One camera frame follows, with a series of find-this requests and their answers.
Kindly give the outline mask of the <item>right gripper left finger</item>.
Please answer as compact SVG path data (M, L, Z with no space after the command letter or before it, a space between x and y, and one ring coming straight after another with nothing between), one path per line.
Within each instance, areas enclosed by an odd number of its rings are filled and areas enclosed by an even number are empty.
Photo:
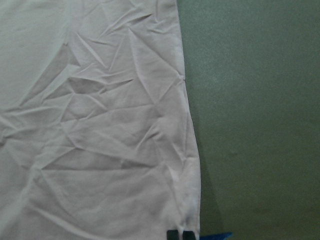
M179 240L179 231L176 229L170 229L166 232L167 240Z

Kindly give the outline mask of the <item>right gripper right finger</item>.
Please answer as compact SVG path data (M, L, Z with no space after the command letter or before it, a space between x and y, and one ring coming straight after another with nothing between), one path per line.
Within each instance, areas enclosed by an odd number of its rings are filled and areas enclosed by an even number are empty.
M196 235L193 231L191 230L185 230L182 233L182 239L183 240L196 240Z

